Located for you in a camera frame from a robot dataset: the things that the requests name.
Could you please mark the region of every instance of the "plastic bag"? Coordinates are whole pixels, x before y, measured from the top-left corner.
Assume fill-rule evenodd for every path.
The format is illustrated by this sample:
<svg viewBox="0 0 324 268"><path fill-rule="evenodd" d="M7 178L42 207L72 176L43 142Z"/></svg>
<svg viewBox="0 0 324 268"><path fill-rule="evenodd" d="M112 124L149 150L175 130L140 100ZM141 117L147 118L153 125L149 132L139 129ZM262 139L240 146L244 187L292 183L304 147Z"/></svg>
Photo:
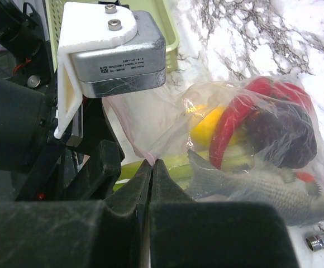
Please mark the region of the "plastic bag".
<svg viewBox="0 0 324 268"><path fill-rule="evenodd" d="M170 173L183 159L172 178L192 198L268 203L289 226L324 220L324 142L298 81L261 76L195 84L176 98L134 94L107 100L136 155L152 165L162 157Z"/></svg>

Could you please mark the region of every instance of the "white 3d printed bracket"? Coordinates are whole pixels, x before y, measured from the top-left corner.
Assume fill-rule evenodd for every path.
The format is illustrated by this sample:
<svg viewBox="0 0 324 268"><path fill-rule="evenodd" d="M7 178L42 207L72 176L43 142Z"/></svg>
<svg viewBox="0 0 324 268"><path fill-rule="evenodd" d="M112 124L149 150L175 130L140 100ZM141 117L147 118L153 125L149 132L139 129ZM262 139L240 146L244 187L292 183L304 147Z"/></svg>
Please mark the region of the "white 3d printed bracket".
<svg viewBox="0 0 324 268"><path fill-rule="evenodd" d="M103 4L67 2L57 53L58 60L58 127L55 138L60 139L79 109L83 94L71 54L109 49L130 41L137 34L137 24L132 12L120 6L117 12L107 14ZM111 31L108 21L120 20L122 28Z"/></svg>

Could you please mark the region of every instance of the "fish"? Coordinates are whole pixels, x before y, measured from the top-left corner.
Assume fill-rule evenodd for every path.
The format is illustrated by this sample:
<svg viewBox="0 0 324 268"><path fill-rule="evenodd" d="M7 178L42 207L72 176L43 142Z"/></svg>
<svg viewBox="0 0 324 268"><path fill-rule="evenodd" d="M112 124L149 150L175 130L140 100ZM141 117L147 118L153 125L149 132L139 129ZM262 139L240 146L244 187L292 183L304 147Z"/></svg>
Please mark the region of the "fish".
<svg viewBox="0 0 324 268"><path fill-rule="evenodd" d="M193 199L225 195L230 201L266 203L278 211L288 226L324 220L324 191L315 181L298 180L291 169L266 164L263 168L229 174L191 149L188 159L194 176L185 191Z"/></svg>

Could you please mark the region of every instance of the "white marble surface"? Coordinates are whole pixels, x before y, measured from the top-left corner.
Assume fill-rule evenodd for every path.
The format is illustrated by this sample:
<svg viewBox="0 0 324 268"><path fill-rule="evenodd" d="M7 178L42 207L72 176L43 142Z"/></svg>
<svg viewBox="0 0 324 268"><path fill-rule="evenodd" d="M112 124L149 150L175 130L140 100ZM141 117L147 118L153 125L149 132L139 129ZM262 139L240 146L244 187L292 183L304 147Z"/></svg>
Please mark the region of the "white marble surface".
<svg viewBox="0 0 324 268"><path fill-rule="evenodd" d="M195 82L252 75L298 75L313 98L324 139L324 1L169 0L180 37L179 68L165 85L182 92ZM126 152L131 146L112 122ZM324 267L324 251L311 253L304 235L324 224L290 229L301 268Z"/></svg>

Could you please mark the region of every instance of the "eggplant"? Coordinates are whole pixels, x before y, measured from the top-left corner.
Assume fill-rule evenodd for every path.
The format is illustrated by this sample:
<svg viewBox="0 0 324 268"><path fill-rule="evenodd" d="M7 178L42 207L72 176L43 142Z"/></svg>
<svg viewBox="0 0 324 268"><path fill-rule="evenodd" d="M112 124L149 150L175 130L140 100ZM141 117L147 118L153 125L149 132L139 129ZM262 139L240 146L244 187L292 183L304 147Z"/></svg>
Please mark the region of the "eggplant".
<svg viewBox="0 0 324 268"><path fill-rule="evenodd" d="M311 118L297 104L276 102L254 110L245 126L255 152L279 168L301 169L317 155Z"/></svg>

